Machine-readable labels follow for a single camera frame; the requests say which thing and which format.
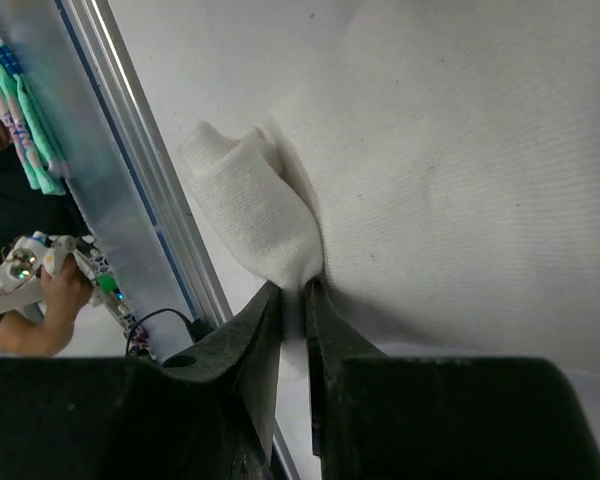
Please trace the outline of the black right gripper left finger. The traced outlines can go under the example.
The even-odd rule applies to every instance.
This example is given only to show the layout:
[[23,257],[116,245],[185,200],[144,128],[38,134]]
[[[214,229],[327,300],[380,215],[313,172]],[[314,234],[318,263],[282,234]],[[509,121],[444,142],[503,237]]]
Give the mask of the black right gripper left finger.
[[0,479],[267,479],[281,295],[164,365],[0,357]]

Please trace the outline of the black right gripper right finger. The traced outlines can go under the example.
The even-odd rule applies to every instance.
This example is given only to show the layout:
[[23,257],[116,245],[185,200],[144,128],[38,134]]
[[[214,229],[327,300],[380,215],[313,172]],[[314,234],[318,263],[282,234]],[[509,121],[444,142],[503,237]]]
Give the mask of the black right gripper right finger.
[[566,376],[531,357],[392,357],[304,291],[312,446],[326,479],[600,479]]

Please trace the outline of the white sock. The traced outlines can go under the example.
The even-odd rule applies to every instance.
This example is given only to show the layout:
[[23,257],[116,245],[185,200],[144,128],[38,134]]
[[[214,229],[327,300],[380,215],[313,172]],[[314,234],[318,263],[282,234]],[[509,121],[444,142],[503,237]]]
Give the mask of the white sock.
[[234,258],[374,336],[600,373],[600,1],[367,1],[187,185]]

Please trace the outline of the operator forearm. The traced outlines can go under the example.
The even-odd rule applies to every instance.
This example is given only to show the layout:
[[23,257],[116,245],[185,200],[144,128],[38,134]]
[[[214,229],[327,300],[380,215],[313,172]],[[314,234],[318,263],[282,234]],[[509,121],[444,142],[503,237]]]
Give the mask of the operator forearm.
[[25,357],[53,357],[73,337],[75,317],[45,316],[39,324],[18,312],[0,320],[0,351]]

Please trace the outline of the operator hand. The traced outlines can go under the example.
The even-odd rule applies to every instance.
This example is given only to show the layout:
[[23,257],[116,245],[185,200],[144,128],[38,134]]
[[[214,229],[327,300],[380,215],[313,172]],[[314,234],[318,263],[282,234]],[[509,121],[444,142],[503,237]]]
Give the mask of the operator hand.
[[93,292],[72,254],[57,273],[49,274],[42,268],[41,287],[46,304],[44,325],[54,329],[71,327]]

